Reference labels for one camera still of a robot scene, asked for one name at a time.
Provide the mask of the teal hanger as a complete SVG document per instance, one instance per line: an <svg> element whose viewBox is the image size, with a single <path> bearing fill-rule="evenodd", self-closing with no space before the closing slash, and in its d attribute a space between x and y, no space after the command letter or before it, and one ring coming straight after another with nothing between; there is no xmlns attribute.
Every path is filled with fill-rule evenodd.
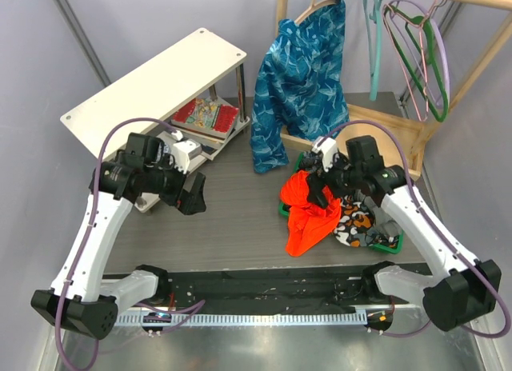
<svg viewBox="0 0 512 371"><path fill-rule="evenodd" d="M370 96L373 102L378 95L380 67L382 58L382 5L385 0L362 0L362 9L366 25L367 45L370 67Z"/></svg>

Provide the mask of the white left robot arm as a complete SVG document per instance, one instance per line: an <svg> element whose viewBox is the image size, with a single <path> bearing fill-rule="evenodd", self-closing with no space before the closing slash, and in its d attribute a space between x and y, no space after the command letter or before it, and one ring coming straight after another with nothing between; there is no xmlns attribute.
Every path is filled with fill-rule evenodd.
<svg viewBox="0 0 512 371"><path fill-rule="evenodd" d="M102 340L118 315L140 301L164 305L170 296L166 270L140 265L106 286L102 277L122 224L144 193L156 195L184 215L206 210L206 177L184 185L190 164L202 152L185 138L166 146L157 137L132 133L125 148L93 172L86 213L70 253L48 290L37 290L31 306L51 325Z"/></svg>

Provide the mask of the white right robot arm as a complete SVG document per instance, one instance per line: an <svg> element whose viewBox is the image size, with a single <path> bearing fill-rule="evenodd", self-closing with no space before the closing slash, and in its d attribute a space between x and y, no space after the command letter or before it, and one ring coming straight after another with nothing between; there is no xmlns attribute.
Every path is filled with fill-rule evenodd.
<svg viewBox="0 0 512 371"><path fill-rule="evenodd" d="M494 311L502 272L492 261L480 261L440 222L401 166L386 166L370 135L352 138L347 152L333 138L314 141L315 170L306 180L309 201L327 206L322 191L335 197L356 190L398 223L425 259L430 274L405 270L390 261L362 273L362 296L378 303L387 296L421 306L430 321L450 331Z"/></svg>

